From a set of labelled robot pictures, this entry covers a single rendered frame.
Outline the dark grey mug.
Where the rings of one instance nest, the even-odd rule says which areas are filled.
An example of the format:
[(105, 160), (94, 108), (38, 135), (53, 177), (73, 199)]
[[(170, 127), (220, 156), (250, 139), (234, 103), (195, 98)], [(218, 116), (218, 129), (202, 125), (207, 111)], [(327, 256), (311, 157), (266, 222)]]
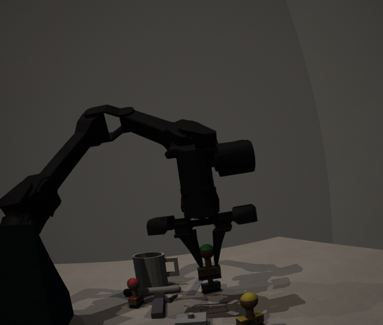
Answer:
[[(169, 276), (179, 276), (178, 260), (165, 257), (164, 253), (150, 252), (133, 255), (135, 277), (139, 288), (164, 287), (168, 285)], [(165, 262), (174, 262), (174, 270), (167, 272)]]

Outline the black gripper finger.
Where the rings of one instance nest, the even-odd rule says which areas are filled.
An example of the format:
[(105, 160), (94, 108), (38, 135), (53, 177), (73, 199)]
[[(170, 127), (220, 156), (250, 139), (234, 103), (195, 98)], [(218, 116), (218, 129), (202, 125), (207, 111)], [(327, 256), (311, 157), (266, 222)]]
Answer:
[(197, 231), (192, 230), (189, 234), (179, 234), (174, 235), (175, 238), (180, 238), (181, 241), (186, 245), (187, 249), (193, 255), (195, 261), (199, 265), (200, 268), (203, 267), (202, 257), (199, 254), (199, 245), (197, 241)]
[(212, 231), (213, 235), (213, 255), (214, 255), (214, 264), (215, 266), (218, 266), (219, 263), (219, 256), (221, 251), (221, 245), (225, 236), (226, 232), (231, 231), (232, 224), (230, 228), (223, 228), (223, 229), (215, 229)]

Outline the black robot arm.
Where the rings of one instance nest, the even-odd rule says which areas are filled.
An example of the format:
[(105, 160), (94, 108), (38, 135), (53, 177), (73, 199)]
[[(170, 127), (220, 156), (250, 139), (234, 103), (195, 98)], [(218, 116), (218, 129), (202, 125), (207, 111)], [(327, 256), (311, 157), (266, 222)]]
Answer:
[[(121, 126), (108, 132), (104, 113), (120, 118)], [(27, 176), (0, 198), (5, 217), (0, 225), (34, 224), (38, 234), (60, 206), (58, 188), (91, 146), (114, 141), (132, 132), (162, 144), (167, 159), (176, 158), (179, 181), (213, 178), (255, 171), (251, 141), (218, 143), (216, 131), (198, 122), (170, 122), (134, 110), (102, 105), (87, 109), (76, 124), (75, 133), (56, 153), (41, 173)]]

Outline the beige inspection card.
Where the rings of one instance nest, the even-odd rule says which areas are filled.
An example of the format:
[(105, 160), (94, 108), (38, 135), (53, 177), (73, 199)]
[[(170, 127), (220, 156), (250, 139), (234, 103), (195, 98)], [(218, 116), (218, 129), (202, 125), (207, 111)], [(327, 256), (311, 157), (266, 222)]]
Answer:
[(239, 300), (233, 300), (231, 302), (212, 303), (212, 304), (184, 304), (184, 314), (187, 313), (199, 313), (206, 312), (208, 317), (222, 317), (222, 316), (236, 316), (237, 313), (236, 302)]

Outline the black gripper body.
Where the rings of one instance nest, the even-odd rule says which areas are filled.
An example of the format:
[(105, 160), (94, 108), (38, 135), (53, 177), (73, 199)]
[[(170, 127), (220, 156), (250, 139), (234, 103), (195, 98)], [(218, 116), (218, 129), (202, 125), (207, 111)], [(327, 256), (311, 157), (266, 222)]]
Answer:
[[(175, 235), (189, 234), (193, 227), (214, 224), (215, 229), (230, 228), (237, 224), (256, 222), (256, 207), (252, 204), (235, 206), (232, 211), (218, 213), (213, 178), (180, 183), (184, 218), (155, 217), (147, 222), (148, 235), (164, 235), (173, 230)], [(212, 216), (205, 218), (206, 216)], [(191, 218), (198, 217), (197, 220)]]

